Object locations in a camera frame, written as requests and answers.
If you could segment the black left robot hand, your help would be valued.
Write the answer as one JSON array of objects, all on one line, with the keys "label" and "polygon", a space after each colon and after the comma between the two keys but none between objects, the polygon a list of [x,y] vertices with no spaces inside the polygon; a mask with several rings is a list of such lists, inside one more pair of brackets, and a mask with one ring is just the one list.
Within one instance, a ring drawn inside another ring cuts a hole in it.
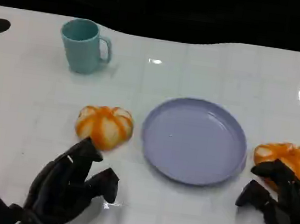
[{"label": "black left robot hand", "polygon": [[38,173],[23,206],[0,198],[0,224],[66,224],[96,197],[114,203],[120,179],[113,169],[87,177],[92,164],[102,160],[89,137],[73,145]]}]

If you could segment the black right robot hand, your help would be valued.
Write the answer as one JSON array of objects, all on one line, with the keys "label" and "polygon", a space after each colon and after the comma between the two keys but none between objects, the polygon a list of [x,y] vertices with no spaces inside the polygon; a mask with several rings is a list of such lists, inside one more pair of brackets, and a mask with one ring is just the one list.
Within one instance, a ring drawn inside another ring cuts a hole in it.
[{"label": "black right robot hand", "polygon": [[251,172],[274,182],[278,199],[252,180],[240,193],[236,206],[252,205],[262,212],[265,224],[300,224],[300,179],[295,173],[279,159],[258,163]]}]

